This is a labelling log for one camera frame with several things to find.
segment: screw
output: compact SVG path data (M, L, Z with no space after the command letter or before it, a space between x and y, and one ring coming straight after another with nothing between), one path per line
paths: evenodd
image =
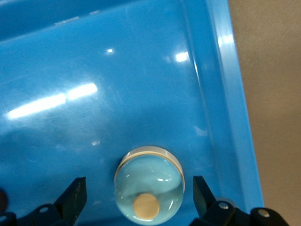
M218 206L219 206L221 209L224 209L224 210L229 209L229 206L228 206L226 203L224 203L224 202L220 202L220 203L218 204Z
M259 213L261 216L265 217L265 218L268 218L268 217L269 217L269 212L267 212L267 211L264 210L264 209L258 210L258 213Z

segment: brown surface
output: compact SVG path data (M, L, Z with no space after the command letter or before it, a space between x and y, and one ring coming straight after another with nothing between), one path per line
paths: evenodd
M154 219L160 210L158 199L152 194L139 195L134 203L133 210L137 217L145 220Z
M229 0L265 205L301 225L301 0Z

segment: blue plastic tray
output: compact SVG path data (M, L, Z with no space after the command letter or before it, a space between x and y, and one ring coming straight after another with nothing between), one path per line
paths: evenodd
M78 223L132 225L114 201L121 158L144 145L181 162L165 225L197 217L192 177L262 206L226 0L1 0L0 188L21 217L87 177Z

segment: white rim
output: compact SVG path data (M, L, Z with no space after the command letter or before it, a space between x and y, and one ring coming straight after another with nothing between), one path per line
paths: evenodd
M185 191L185 180L184 180L184 174L183 174L183 168L180 164L180 162L177 160L177 158L171 154L169 151L161 148L161 147L156 147L156 146L143 146L143 147L138 147L129 153L126 154L126 156L123 157L121 160L121 163L119 164L116 173L115 173L115 178L114 181L116 181L116 177L121 169L121 167L128 162L130 159L140 156L140 155L145 155L145 154L152 154L152 155L157 155L160 157L163 157L167 160L169 160L179 171L181 178L182 178L182 183L183 183L183 191Z

